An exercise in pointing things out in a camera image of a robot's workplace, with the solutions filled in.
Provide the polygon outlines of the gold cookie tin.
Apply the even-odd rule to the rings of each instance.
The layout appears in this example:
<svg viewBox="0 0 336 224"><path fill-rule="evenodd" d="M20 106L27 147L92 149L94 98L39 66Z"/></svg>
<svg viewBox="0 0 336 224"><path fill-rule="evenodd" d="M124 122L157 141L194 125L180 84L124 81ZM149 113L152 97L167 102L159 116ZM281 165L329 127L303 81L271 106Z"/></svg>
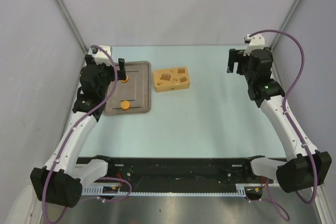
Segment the gold cookie tin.
<svg viewBox="0 0 336 224"><path fill-rule="evenodd" d="M190 87L190 83L163 83L157 82L154 84L155 91L159 92L168 92L176 90L184 90Z"/></svg>

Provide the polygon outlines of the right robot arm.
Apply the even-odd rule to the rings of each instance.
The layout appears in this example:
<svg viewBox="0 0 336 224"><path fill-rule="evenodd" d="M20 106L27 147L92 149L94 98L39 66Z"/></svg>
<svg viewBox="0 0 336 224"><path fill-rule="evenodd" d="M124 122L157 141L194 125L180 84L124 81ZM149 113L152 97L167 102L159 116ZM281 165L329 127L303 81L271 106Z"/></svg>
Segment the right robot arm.
<svg viewBox="0 0 336 224"><path fill-rule="evenodd" d="M328 152L320 152L303 132L284 101L284 90L271 77L272 63L273 56L268 49L255 49L249 55L243 50L229 50L227 72L245 77L249 98L271 122L286 155L284 162L253 158L250 165L242 169L243 179L254 183L263 176L277 181L287 193L307 188L317 191L330 168L331 156Z"/></svg>

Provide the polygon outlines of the steel tin lid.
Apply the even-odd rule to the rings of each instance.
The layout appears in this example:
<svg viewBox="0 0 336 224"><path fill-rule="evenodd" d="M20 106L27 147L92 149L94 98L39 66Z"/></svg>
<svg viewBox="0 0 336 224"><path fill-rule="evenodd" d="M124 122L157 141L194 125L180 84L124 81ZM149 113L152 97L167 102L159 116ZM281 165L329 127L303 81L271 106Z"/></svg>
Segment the steel tin lid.
<svg viewBox="0 0 336 224"><path fill-rule="evenodd" d="M156 89L188 88L190 77L186 67L153 70L153 83Z"/></svg>

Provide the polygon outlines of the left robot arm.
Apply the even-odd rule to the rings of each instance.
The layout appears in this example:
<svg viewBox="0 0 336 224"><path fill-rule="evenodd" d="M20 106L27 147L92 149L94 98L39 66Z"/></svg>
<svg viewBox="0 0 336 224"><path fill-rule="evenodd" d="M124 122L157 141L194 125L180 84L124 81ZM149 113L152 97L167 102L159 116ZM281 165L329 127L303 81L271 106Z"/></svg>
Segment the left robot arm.
<svg viewBox="0 0 336 224"><path fill-rule="evenodd" d="M116 169L108 164L106 157L93 158L80 169L75 166L114 92L109 87L115 89L117 81L127 79L125 60L120 58L116 67L101 53L86 55L85 60L68 128L43 168L34 168L30 174L36 196L43 204L72 208L85 188L100 178L110 182L116 175Z"/></svg>

